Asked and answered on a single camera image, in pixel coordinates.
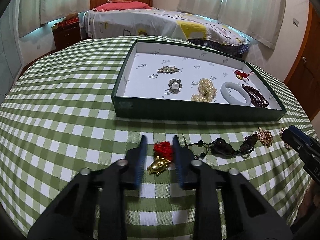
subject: pearl necklace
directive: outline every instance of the pearl necklace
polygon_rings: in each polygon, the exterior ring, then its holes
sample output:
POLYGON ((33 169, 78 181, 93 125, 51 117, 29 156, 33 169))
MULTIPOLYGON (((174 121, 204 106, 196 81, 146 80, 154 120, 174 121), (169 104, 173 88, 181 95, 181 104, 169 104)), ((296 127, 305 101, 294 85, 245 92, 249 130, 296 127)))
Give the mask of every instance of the pearl necklace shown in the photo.
POLYGON ((213 86, 210 79, 202 78, 199 81, 199 93, 192 95, 191 101, 211 103, 217 95, 217 89, 213 86))

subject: screw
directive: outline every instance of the screw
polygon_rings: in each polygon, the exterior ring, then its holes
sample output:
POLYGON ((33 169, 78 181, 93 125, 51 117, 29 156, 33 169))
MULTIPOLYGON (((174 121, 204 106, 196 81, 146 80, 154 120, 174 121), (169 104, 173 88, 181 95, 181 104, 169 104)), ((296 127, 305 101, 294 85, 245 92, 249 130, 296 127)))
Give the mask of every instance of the screw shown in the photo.
POLYGON ((238 171, 237 169, 235 169, 235 168, 231 168, 231 169, 229 169, 229 173, 230 173, 231 175, 238 175, 238 174, 239 174, 239 171, 238 171))
POLYGON ((191 161, 191 164, 192 164, 193 166, 201 166, 201 165, 202 165, 202 161, 200 161, 200 160, 193 160, 193 161, 191 161))
POLYGON ((80 174, 81 175, 89 175, 90 172, 91 172, 91 170, 89 168, 83 168, 83 169, 81 169, 80 174))
POLYGON ((128 161, 125 159, 121 159, 119 161, 117 161, 117 165, 119 166, 126 166, 128 164, 128 161))

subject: wooden door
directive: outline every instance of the wooden door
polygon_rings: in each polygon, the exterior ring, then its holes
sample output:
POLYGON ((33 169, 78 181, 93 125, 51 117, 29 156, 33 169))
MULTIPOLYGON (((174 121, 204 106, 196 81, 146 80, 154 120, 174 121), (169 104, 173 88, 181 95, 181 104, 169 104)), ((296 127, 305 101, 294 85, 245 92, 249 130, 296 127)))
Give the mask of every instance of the wooden door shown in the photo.
POLYGON ((285 83, 312 120, 320 110, 320 18, 313 8, 310 10, 305 48, 285 83))

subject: nightstand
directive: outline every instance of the nightstand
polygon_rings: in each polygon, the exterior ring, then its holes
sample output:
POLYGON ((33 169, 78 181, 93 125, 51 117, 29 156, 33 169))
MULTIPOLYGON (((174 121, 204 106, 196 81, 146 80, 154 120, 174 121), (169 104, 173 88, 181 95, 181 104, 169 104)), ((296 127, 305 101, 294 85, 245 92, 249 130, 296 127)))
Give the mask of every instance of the nightstand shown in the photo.
POLYGON ((79 22, 55 29, 52 32, 57 51, 81 41, 79 22))

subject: white bangle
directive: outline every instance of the white bangle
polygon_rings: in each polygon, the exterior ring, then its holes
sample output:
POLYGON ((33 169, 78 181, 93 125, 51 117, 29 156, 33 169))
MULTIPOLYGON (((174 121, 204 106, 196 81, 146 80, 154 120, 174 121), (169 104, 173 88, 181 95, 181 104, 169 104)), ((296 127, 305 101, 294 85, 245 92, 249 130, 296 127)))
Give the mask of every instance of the white bangle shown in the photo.
POLYGON ((226 82, 222 84, 220 92, 223 96, 223 98, 230 104, 230 105, 237 105, 237 106, 250 106, 251 105, 251 98, 248 95, 248 93, 240 86, 232 83, 232 82, 226 82), (227 88, 233 89, 235 91, 238 91, 245 99, 245 103, 235 99, 232 95, 228 93, 227 88))

